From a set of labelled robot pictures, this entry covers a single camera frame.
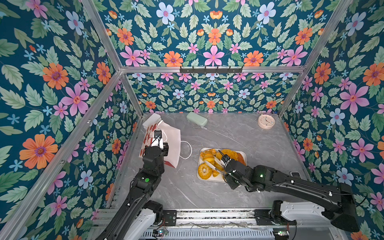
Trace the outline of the yellow fake croissant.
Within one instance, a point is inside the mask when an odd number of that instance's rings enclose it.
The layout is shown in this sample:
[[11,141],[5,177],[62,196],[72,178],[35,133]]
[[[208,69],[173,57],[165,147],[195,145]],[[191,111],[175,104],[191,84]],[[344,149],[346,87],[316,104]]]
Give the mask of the yellow fake croissant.
[[212,165],[215,164],[215,156],[211,152],[201,153],[201,158],[202,158],[203,162],[208,162]]

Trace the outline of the red white paper bag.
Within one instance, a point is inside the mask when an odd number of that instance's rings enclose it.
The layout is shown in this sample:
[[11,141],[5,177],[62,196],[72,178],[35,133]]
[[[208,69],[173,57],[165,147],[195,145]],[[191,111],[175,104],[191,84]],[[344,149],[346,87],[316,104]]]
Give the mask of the red white paper bag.
[[[150,127],[145,129],[145,136],[142,143],[141,150],[139,152],[139,157],[142,158],[145,153],[146,147],[151,147],[151,141],[154,137],[155,130],[163,131],[163,140],[169,145],[169,153],[167,157],[164,157],[165,165],[168,165],[173,168],[177,168],[179,164],[179,159],[188,159],[192,155],[192,146],[190,143],[181,140],[181,130],[175,127],[170,126],[162,120],[162,117],[158,115],[158,121],[153,123]],[[182,143],[187,144],[187,149],[189,150],[188,156],[181,155]]]

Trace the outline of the yellow flaky fake pastry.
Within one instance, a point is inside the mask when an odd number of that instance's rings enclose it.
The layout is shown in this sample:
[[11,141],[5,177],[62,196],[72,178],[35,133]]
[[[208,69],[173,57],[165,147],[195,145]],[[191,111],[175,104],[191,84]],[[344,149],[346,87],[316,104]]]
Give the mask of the yellow flaky fake pastry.
[[208,153],[212,154],[212,155],[216,155],[217,151],[215,149],[208,149],[207,150]]

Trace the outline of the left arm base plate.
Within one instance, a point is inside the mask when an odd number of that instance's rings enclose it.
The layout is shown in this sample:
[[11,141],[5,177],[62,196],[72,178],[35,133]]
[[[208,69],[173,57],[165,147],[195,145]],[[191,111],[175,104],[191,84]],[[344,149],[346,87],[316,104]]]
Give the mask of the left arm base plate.
[[174,227],[177,223],[178,211],[177,210],[163,210],[164,226]]

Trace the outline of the orange triangular fake bread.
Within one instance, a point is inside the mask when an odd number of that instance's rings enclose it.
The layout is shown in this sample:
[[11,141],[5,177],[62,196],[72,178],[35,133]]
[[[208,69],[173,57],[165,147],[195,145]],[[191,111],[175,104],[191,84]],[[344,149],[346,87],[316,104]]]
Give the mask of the orange triangular fake bread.
[[243,157],[243,155],[241,154],[241,153],[237,153],[237,161],[239,162],[239,163],[241,163],[241,164],[243,164],[244,166],[246,166],[247,164],[246,164],[246,162],[245,162],[245,160],[244,160],[244,157]]

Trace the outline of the steel tongs white tips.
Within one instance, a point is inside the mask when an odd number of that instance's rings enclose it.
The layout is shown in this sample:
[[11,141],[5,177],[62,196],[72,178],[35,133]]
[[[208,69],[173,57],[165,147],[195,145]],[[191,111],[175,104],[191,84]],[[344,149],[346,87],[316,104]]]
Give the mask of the steel tongs white tips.
[[206,160],[203,160],[203,162],[208,166],[210,167],[211,169],[217,171],[218,173],[224,175],[226,172],[224,171],[224,169],[222,168],[222,166],[220,164],[218,164],[217,162],[215,162],[214,164],[210,163],[209,161],[206,161]]

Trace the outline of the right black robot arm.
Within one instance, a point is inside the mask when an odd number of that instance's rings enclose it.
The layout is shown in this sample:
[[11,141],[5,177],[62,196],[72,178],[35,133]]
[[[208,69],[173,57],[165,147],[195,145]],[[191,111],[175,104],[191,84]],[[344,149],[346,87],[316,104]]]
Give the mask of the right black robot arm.
[[228,155],[223,155],[220,161],[224,164],[225,182],[232,190],[244,186],[250,193],[267,191],[291,195],[323,207],[322,216],[334,227],[347,232],[360,231],[351,186],[312,183],[264,165],[250,168]]

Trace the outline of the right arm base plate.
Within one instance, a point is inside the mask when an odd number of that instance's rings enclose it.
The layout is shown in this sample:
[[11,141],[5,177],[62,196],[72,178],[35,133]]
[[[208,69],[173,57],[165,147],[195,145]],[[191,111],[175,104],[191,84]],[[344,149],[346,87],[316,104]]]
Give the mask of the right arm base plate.
[[274,209],[256,209],[254,217],[258,225],[296,226],[297,221],[285,219],[281,212]]

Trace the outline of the round striped fake bun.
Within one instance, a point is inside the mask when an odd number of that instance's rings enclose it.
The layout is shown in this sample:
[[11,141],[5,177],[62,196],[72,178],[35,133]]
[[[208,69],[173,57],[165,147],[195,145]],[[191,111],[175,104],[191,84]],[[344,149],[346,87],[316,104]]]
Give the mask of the round striped fake bun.
[[202,180],[208,180],[211,177],[212,172],[212,168],[209,167],[207,164],[203,163],[199,165],[198,175]]

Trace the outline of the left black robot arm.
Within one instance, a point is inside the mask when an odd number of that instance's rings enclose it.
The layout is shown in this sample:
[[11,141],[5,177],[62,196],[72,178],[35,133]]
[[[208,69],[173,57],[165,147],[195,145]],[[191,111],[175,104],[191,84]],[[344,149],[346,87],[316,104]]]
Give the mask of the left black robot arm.
[[143,167],[132,180],[123,205],[98,240],[138,240],[150,226],[162,222],[163,205],[150,198],[165,172],[164,157],[168,151],[163,132],[155,130],[154,139],[144,149]]

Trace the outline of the large orange fake donut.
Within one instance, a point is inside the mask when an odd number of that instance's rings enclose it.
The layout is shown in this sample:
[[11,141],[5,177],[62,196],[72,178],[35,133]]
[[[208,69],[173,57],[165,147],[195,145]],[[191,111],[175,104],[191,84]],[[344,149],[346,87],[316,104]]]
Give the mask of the large orange fake donut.
[[235,161],[238,160],[238,153],[235,151],[232,151],[229,149],[223,149],[223,150],[220,150],[220,152],[223,153],[224,155],[228,155],[230,159],[234,159]]

